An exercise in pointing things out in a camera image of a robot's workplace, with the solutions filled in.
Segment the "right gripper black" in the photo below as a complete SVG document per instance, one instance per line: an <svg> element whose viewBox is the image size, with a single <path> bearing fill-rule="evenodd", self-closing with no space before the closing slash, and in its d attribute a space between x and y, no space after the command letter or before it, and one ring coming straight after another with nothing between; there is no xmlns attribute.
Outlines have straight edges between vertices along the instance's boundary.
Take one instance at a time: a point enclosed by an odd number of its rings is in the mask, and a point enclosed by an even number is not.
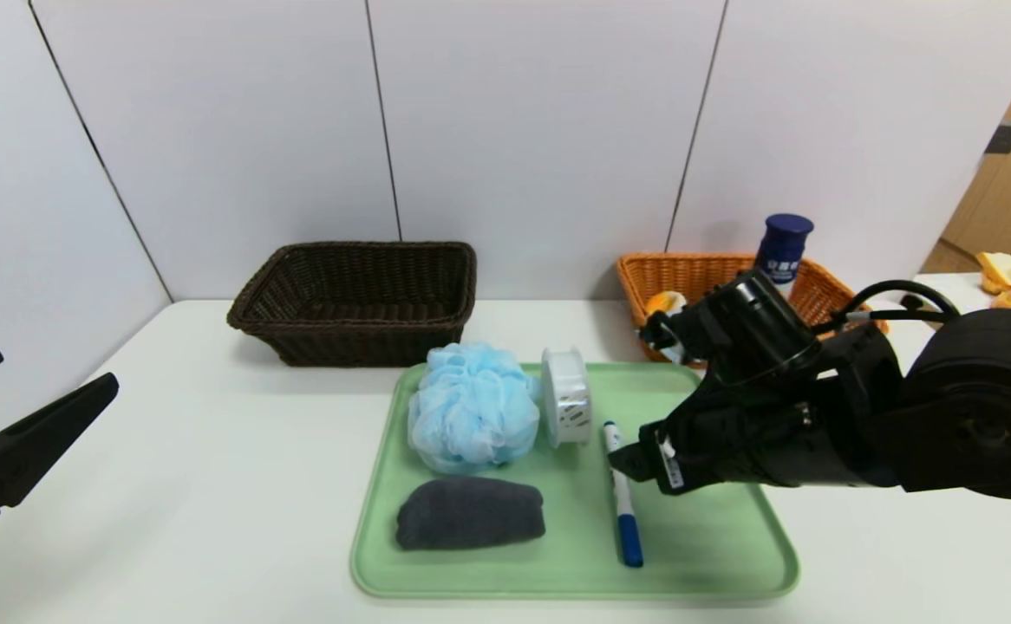
<svg viewBox="0 0 1011 624"><path fill-rule="evenodd" d="M742 406L692 406L681 403L663 421L644 427L641 442L622 445L606 453L609 465L633 482L662 474L661 491L682 495L723 483L783 485L763 458L768 446L790 443L811 429L808 406L744 408Z"/></svg>

